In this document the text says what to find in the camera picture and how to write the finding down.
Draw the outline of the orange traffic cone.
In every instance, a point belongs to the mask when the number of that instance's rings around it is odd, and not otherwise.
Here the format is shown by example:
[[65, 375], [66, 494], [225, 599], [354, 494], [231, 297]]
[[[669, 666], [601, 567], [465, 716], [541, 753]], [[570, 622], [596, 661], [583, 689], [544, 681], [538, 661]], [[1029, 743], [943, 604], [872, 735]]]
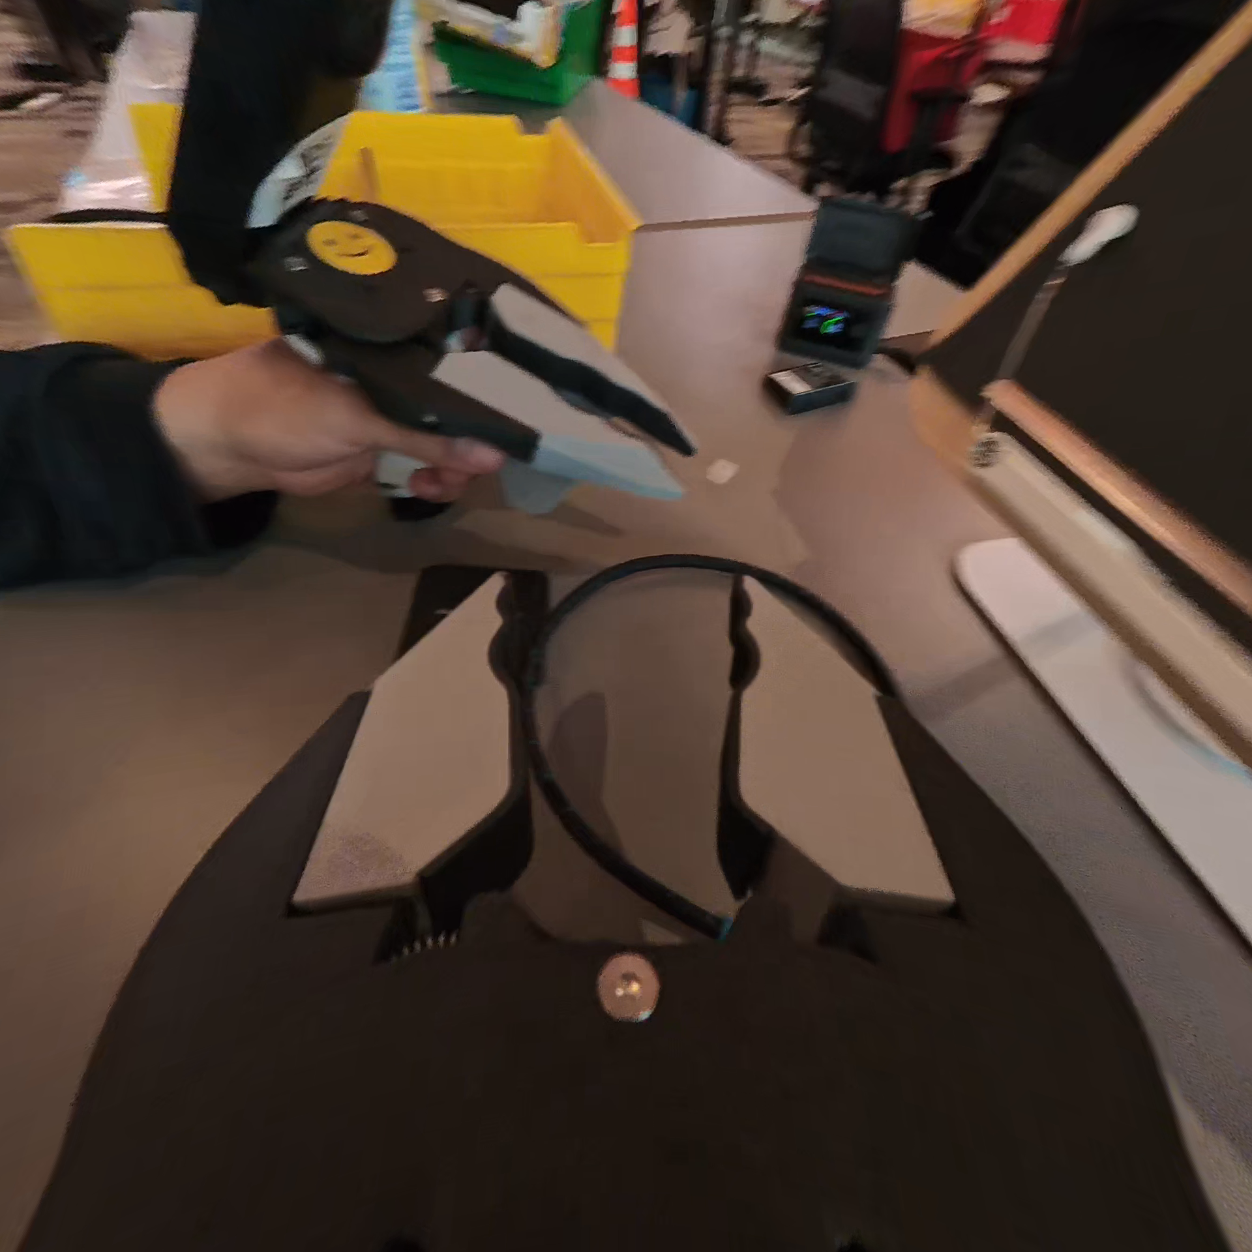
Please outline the orange traffic cone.
[[637, 101], [639, 87], [639, 1], [613, 3], [605, 79], [625, 99]]

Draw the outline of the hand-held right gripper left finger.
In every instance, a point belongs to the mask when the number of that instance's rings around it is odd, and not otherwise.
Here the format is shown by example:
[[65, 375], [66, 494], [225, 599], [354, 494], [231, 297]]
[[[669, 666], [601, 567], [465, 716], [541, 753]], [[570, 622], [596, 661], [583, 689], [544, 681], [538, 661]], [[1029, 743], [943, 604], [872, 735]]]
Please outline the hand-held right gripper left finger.
[[465, 585], [455, 572], [421, 580], [430, 627], [369, 691], [292, 895], [297, 912], [418, 898], [430, 915], [462, 915], [531, 861], [511, 688], [514, 587], [490, 572], [435, 609], [433, 590]]

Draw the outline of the person's left hand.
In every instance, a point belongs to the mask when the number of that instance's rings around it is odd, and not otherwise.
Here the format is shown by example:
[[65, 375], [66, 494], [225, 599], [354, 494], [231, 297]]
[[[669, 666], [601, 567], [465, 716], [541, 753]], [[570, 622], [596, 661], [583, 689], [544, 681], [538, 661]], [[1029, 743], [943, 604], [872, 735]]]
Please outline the person's left hand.
[[418, 462], [410, 479], [418, 498], [450, 503], [506, 464], [484, 442], [391, 422], [356, 385], [278, 339], [177, 366], [152, 408], [182, 474], [211, 503], [359, 486], [386, 452]]

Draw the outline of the small black battery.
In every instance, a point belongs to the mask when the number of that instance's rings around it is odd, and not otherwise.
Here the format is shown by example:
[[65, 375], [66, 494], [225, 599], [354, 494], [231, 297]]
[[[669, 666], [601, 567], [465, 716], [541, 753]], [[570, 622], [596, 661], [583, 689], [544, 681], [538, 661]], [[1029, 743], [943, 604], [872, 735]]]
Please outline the small black battery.
[[763, 378], [766, 395], [787, 415], [835, 408], [854, 398], [857, 385], [856, 375], [819, 360], [788, 365]]

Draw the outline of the wooden board with black panel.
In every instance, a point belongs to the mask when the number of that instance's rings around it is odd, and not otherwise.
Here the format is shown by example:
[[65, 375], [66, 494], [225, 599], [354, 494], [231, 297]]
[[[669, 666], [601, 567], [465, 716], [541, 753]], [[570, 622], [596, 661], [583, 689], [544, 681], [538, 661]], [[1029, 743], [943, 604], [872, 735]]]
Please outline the wooden board with black panel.
[[1005, 148], [968, 247], [1007, 245], [921, 358], [970, 414], [1032, 294], [1101, 208], [1133, 233], [1074, 269], [1015, 382], [1249, 563], [1249, 3], [1091, 3]]

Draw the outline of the green plastic bin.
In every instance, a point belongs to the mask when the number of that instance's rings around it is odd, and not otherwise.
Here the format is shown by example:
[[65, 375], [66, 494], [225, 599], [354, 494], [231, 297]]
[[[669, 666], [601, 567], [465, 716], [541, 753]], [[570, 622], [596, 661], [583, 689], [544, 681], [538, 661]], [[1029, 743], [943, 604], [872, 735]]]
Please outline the green plastic bin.
[[601, 1], [430, 3], [425, 16], [458, 92], [563, 106], [601, 74]]

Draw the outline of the black power bank with display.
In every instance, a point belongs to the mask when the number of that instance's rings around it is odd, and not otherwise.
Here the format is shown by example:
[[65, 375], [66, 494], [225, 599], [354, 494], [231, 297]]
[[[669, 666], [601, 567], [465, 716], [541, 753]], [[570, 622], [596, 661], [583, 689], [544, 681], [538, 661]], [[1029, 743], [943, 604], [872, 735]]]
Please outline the black power bank with display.
[[792, 286], [776, 346], [847, 368], [879, 350], [903, 267], [913, 259], [916, 217], [856, 196], [820, 200], [807, 254]]

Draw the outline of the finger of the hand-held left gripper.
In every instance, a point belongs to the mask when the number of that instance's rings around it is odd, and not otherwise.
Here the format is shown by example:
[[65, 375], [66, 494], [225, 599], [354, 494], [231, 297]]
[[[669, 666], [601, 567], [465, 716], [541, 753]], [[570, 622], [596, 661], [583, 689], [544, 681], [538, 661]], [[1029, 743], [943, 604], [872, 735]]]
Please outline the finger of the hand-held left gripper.
[[612, 417], [492, 351], [445, 355], [438, 383], [532, 434], [531, 452], [509, 452], [501, 471], [509, 506], [531, 514], [554, 511], [578, 486], [677, 501], [684, 484], [625, 417]]
[[490, 350], [586, 412], [684, 457], [697, 452], [667, 400], [583, 323], [527, 289], [502, 284], [490, 294]]

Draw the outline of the person's left forearm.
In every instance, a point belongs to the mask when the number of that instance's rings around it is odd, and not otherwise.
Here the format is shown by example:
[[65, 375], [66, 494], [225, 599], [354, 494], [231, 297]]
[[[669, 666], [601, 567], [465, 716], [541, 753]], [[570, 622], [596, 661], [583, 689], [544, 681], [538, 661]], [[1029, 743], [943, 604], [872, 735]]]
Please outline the person's left forearm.
[[2, 351], [2, 587], [144, 573], [250, 545], [275, 491], [209, 501], [167, 445], [154, 398], [182, 360], [107, 345]]

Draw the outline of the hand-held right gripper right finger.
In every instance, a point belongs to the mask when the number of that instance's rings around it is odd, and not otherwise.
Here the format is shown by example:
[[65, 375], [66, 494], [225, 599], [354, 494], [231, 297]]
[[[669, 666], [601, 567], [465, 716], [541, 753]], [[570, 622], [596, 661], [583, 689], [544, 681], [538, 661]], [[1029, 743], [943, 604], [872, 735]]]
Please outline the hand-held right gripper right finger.
[[857, 898], [953, 905], [866, 658], [785, 589], [751, 573], [736, 582], [746, 674], [731, 775], [746, 814]]

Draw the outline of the thin black cable green plugs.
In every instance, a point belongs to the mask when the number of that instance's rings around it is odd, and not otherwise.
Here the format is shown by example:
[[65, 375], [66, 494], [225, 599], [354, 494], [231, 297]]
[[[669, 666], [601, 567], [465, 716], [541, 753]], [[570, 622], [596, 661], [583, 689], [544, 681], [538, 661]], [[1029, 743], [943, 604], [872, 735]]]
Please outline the thin black cable green plugs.
[[539, 790], [561, 827], [612, 878], [628, 888], [637, 898], [649, 902], [672, 920], [681, 922], [706, 937], [723, 940], [733, 925], [729, 915], [711, 912], [681, 891], [670, 888], [644, 868], [632, 863], [628, 856], [607, 841], [595, 826], [586, 821], [559, 782], [541, 740], [538, 695], [546, 683], [546, 658], [556, 634], [570, 617], [607, 587], [637, 575], [657, 573], [662, 570], [699, 570], [728, 575], [736, 580], [755, 578], [765, 589], [778, 592], [788, 605], [798, 605], [812, 612], [829, 637], [851, 651], [854, 668], [869, 679], [877, 695], [898, 698], [901, 695], [901, 686], [881, 651], [852, 619], [837, 609], [837, 605], [785, 573], [768, 570], [763, 565], [755, 565], [753, 562], [741, 558], [697, 553], [665, 553], [628, 558], [586, 578], [564, 599], [554, 602], [546, 610], [546, 617], [543, 617], [543, 622], [532, 637], [531, 649], [526, 654], [517, 695], [517, 711], [522, 725], [531, 777], [538, 782]]

